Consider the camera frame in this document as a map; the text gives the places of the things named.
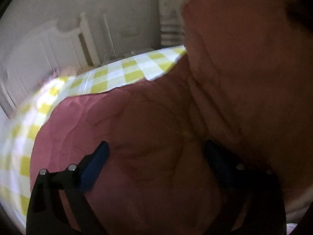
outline white wall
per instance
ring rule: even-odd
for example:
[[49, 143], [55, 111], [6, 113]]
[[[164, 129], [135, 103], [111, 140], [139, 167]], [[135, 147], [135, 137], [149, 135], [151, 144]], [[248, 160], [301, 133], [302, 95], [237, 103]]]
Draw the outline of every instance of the white wall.
[[[14, 43], [28, 31], [53, 19], [59, 19], [62, 30], [69, 30], [78, 26], [82, 11], [86, 11], [101, 61], [105, 53], [111, 54], [101, 26], [104, 12], [118, 54], [160, 45], [158, 0], [13, 0], [0, 20], [0, 66]], [[129, 27], [137, 27], [139, 35], [122, 39], [119, 32]]]

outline bed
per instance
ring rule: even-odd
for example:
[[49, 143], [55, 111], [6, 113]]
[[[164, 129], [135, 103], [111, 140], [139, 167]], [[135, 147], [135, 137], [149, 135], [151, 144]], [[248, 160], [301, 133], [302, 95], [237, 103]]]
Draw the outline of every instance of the bed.
[[184, 46], [165, 48], [104, 65], [79, 76], [56, 78], [20, 106], [0, 151], [0, 201], [22, 233], [26, 230], [30, 198], [32, 147], [54, 107], [68, 96], [105, 92], [141, 78], [152, 80], [168, 71], [184, 52]]

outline curtain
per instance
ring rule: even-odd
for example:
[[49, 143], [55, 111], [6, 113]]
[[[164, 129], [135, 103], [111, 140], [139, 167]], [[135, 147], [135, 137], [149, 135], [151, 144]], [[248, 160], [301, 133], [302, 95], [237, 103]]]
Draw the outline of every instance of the curtain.
[[173, 47], [184, 42], [181, 6], [184, 0], [159, 0], [161, 46]]

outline yellow checkered sheet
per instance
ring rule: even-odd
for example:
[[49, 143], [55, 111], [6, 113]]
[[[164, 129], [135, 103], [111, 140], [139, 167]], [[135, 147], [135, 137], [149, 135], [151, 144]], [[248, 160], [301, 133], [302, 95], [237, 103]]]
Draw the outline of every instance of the yellow checkered sheet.
[[32, 148], [53, 108], [68, 96], [105, 92], [143, 77], [152, 80], [168, 71], [184, 52], [183, 46], [165, 48], [104, 65], [77, 77], [57, 78], [21, 106], [0, 149], [0, 200], [23, 233], [30, 198]]

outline white headboard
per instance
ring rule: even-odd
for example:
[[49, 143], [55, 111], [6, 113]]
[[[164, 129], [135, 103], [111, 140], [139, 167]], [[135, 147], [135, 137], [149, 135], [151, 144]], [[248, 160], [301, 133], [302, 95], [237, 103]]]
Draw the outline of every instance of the white headboard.
[[80, 14], [79, 27], [68, 32], [61, 32], [57, 23], [50, 21], [29, 32], [4, 62], [7, 80], [1, 88], [13, 109], [32, 94], [51, 69], [74, 66], [84, 71], [90, 65], [100, 65], [84, 12]]
[[2, 146], [2, 141], [4, 140], [3, 134], [6, 130], [7, 123], [9, 122], [9, 119], [7, 118], [7, 115], [4, 113], [3, 109], [0, 106], [0, 151]]

